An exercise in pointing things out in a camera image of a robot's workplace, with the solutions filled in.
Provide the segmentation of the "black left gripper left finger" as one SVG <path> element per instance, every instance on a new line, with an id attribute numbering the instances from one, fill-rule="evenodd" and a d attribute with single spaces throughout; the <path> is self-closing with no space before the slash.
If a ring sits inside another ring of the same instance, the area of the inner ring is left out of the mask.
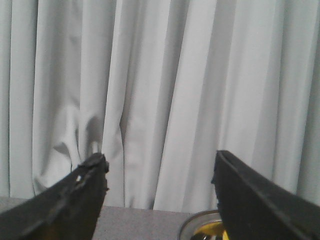
<path id="1" fill-rule="evenodd" d="M 95 153 L 39 195 L 0 215 L 2 240 L 90 240 L 108 191 L 109 163 Z"/>

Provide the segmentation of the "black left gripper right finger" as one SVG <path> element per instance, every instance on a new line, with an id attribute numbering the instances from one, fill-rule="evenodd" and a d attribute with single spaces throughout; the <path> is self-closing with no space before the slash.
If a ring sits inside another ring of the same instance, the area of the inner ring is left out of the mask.
<path id="1" fill-rule="evenodd" d="M 231 240 L 318 240 L 319 206 L 274 184 L 227 150 L 216 153 L 212 183 Z"/>

